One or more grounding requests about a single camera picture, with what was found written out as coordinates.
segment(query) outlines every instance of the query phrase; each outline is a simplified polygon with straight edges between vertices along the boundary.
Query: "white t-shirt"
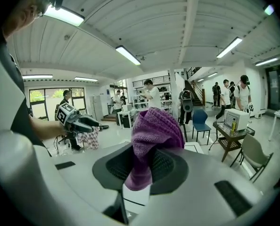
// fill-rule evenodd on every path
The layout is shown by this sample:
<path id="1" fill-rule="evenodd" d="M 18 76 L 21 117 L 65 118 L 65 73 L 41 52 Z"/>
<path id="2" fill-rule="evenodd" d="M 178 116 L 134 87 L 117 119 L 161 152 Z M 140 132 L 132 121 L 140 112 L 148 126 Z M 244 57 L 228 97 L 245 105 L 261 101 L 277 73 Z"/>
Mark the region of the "white t-shirt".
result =
<path id="1" fill-rule="evenodd" d="M 116 101 L 116 103 L 114 103 L 114 110 L 121 109 L 121 101 L 118 95 L 114 96 L 113 101 Z"/>
<path id="2" fill-rule="evenodd" d="M 248 109 L 248 97 L 251 95 L 250 90 L 248 89 L 248 86 L 246 86 L 244 89 L 239 85 L 239 89 L 236 86 L 234 90 L 234 96 L 235 98 L 240 99 L 240 104 L 244 109 Z M 235 102 L 235 109 L 239 110 L 238 102 Z"/>
<path id="3" fill-rule="evenodd" d="M 148 100 L 148 107 L 156 107 L 161 109 L 161 98 L 158 88 L 155 86 L 151 91 L 149 91 L 152 99 Z"/>
<path id="4" fill-rule="evenodd" d="M 226 88 L 225 86 L 223 86 L 223 88 L 221 89 L 221 95 L 224 96 L 224 101 L 226 103 L 226 105 L 230 105 L 230 90 L 228 88 Z"/>

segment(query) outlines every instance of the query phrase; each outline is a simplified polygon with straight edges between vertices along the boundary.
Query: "purple towel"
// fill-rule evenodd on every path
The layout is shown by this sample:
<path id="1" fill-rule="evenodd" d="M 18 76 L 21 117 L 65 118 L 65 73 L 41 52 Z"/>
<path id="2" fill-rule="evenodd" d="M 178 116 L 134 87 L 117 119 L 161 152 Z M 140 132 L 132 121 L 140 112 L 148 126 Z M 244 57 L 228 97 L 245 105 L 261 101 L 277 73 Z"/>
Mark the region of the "purple towel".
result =
<path id="1" fill-rule="evenodd" d="M 132 129 L 134 167 L 125 181 L 132 191 L 139 191 L 152 183 L 148 166 L 148 152 L 154 146 L 184 148 L 184 138 L 175 119 L 166 111 L 149 108 L 138 114 Z"/>

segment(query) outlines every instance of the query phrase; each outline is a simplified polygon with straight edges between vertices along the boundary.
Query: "person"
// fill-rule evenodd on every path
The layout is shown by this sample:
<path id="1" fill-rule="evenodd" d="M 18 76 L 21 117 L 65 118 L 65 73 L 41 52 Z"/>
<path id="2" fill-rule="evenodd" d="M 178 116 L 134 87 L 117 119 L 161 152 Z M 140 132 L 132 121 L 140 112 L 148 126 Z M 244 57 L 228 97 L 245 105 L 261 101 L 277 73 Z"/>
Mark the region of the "person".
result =
<path id="1" fill-rule="evenodd" d="M 234 97 L 235 84 L 233 81 L 230 82 L 230 86 L 228 87 L 228 89 L 230 90 L 231 108 L 235 108 L 235 97 Z"/>
<path id="2" fill-rule="evenodd" d="M 116 94 L 113 97 L 113 102 L 114 102 L 114 112 L 116 113 L 116 124 L 119 126 L 119 117 L 118 117 L 118 112 L 120 112 L 121 109 L 121 100 L 120 100 L 120 90 L 117 90 Z"/>
<path id="3" fill-rule="evenodd" d="M 216 101 L 217 101 L 217 106 L 220 107 L 221 88 L 218 82 L 216 82 L 215 85 L 212 86 L 212 92 L 214 94 L 214 105 L 212 107 L 216 106 Z"/>
<path id="4" fill-rule="evenodd" d="M 246 75 L 240 77 L 240 85 L 234 90 L 234 96 L 236 99 L 235 109 L 249 112 L 248 104 L 251 103 L 250 87 L 247 85 L 249 78 Z"/>
<path id="5" fill-rule="evenodd" d="M 65 90 L 63 93 L 64 98 L 62 99 L 62 101 L 59 103 L 60 105 L 64 104 L 64 103 L 69 103 L 69 99 L 72 97 L 72 93 L 70 90 Z M 80 151 L 81 147 L 77 144 L 76 139 L 75 139 L 75 135 L 73 132 L 68 132 L 67 133 L 67 138 L 70 140 L 71 143 L 71 148 L 73 150 L 76 151 Z"/>
<path id="6" fill-rule="evenodd" d="M 186 88 L 183 89 L 183 91 L 180 92 L 179 94 L 179 100 L 180 100 L 180 106 L 181 106 L 181 109 L 180 109 L 180 124 L 184 124 L 184 117 L 185 117 L 185 111 L 184 111 L 184 108 L 183 108 L 183 100 L 182 100 L 182 95 L 185 91 L 188 91 L 190 93 L 190 96 L 191 98 L 193 99 L 194 96 L 193 94 L 191 93 L 191 91 L 189 90 L 186 90 Z M 188 122 L 191 120 L 191 112 L 187 112 L 186 113 L 186 121 L 185 121 L 185 124 L 188 124 Z"/>
<path id="7" fill-rule="evenodd" d="M 29 26 L 35 19 L 41 17 L 50 0 L 24 0 L 13 10 L 3 23 L 0 30 L 0 58 L 1 66 L 7 71 L 9 79 L 24 94 L 24 81 L 18 65 L 7 50 L 6 40 L 14 33 Z M 10 129 L 18 134 L 26 136 L 33 145 L 43 146 L 42 140 L 54 138 L 59 135 L 66 135 L 66 129 L 59 121 L 43 121 L 28 114 L 26 98 L 17 97 L 19 107 L 13 111 L 13 120 Z"/>
<path id="8" fill-rule="evenodd" d="M 221 118 L 224 115 L 224 111 L 226 109 L 231 109 L 231 103 L 230 103 L 230 90 L 228 89 L 229 86 L 229 81 L 228 80 L 224 80 L 224 87 L 221 90 L 221 95 L 220 95 L 220 99 L 222 101 L 222 108 L 220 113 L 218 113 L 215 116 L 215 119 L 218 120 L 219 118 Z"/>
<path id="9" fill-rule="evenodd" d="M 150 79 L 145 80 L 144 85 L 148 91 L 145 91 L 145 93 L 141 96 L 148 99 L 148 107 L 161 109 L 161 98 L 158 88 L 154 86 L 153 82 Z"/>
<path id="10" fill-rule="evenodd" d="M 126 105 L 125 100 L 127 100 L 127 98 L 125 97 L 124 92 L 122 92 L 122 96 L 120 97 L 120 100 L 123 102 L 123 105 Z"/>

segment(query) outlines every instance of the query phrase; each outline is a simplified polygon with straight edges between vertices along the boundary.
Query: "blue chair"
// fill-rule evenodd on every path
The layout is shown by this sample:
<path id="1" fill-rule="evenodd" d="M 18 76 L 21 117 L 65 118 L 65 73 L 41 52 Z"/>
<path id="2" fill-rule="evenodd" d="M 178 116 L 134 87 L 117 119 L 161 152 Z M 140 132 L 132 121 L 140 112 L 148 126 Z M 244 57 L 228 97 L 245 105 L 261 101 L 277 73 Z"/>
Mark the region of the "blue chair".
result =
<path id="1" fill-rule="evenodd" d="M 209 142 L 209 136 L 210 136 L 211 128 L 205 124 L 205 121 L 207 120 L 207 117 L 208 117 L 208 115 L 203 109 L 195 110 L 194 113 L 193 113 L 193 116 L 192 116 L 192 138 L 193 138 L 194 129 L 196 129 L 196 131 L 197 131 L 196 142 L 198 142 L 198 133 L 201 132 L 201 131 L 203 132 L 203 138 L 205 136 L 205 131 L 209 131 L 208 132 L 207 144 Z"/>

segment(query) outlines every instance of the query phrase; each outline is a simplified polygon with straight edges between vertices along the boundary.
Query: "floor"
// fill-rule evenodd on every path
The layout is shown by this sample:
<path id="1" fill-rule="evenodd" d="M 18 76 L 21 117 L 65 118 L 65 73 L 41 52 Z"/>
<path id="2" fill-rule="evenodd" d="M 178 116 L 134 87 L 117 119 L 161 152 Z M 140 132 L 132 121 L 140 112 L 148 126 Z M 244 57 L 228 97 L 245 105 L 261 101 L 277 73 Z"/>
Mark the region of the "floor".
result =
<path id="1" fill-rule="evenodd" d="M 205 137 L 203 138 L 203 133 L 199 133 L 198 135 L 198 142 L 201 145 L 201 148 L 206 155 L 210 155 L 214 157 L 215 159 L 221 161 L 222 156 L 224 154 L 223 148 L 219 144 L 214 144 L 211 150 L 209 151 L 210 145 L 215 141 L 216 135 L 215 135 L 215 129 L 212 126 L 214 122 L 214 116 L 219 112 L 220 109 L 215 108 L 207 108 L 208 118 L 207 118 L 207 125 L 212 128 L 209 143 L 207 144 L 207 138 L 208 134 L 205 134 Z M 249 126 L 250 128 L 255 130 L 255 138 L 257 138 L 263 148 L 263 151 L 265 154 L 274 153 L 272 159 L 270 160 L 267 168 L 264 170 L 264 172 L 261 174 L 261 176 L 258 178 L 258 180 L 255 182 L 255 186 L 262 192 L 266 193 L 268 190 L 270 190 L 278 181 L 280 178 L 280 120 L 277 121 L 276 129 L 274 131 L 272 141 L 269 141 L 269 134 L 272 129 L 272 123 L 273 118 L 267 115 L 264 115 L 260 119 L 252 118 L 252 123 Z M 109 146 L 113 146 L 119 143 L 122 143 L 124 141 L 130 141 L 131 139 L 131 129 L 120 129 L 119 126 L 116 125 L 115 122 L 111 121 L 102 121 L 101 124 L 103 125 L 109 125 L 109 128 L 100 132 L 98 135 L 98 141 L 99 141 L 99 149 L 100 148 L 106 148 Z M 187 129 L 187 137 L 188 141 L 196 141 L 196 132 L 194 133 L 194 138 L 192 139 L 192 125 L 191 121 L 189 122 L 188 129 Z M 45 141 L 44 144 L 48 148 L 49 152 L 52 156 L 56 156 L 56 149 L 53 145 L 53 140 Z M 64 145 L 64 143 L 60 143 L 58 145 L 59 148 L 59 154 L 65 155 L 65 154 L 73 154 L 73 153 L 82 153 L 72 151 L 70 148 L 68 148 L 68 143 Z M 239 150 L 235 150 L 233 152 L 229 152 L 225 161 L 223 163 L 227 164 L 227 166 L 230 166 L 236 155 L 239 153 Z M 249 174 L 253 173 L 253 169 L 250 168 L 250 165 L 248 163 L 245 163 L 247 167 L 239 166 L 239 164 L 235 163 L 233 165 L 233 169 L 241 174 L 243 177 L 249 179 Z"/>

